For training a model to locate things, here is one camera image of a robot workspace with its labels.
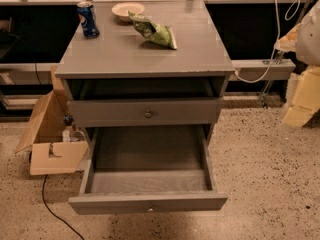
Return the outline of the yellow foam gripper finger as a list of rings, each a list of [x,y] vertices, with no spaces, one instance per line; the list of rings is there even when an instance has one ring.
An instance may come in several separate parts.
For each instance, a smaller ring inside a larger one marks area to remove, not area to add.
[[[302,127],[320,109],[320,65],[307,65],[300,75],[292,74],[287,94],[282,123],[289,127]]]

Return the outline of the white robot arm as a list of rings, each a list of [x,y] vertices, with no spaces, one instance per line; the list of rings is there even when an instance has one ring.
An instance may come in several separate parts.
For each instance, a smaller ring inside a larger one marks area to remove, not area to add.
[[[304,126],[320,109],[320,6],[315,5],[274,47],[295,52],[307,68],[288,82],[282,122],[289,127]]]

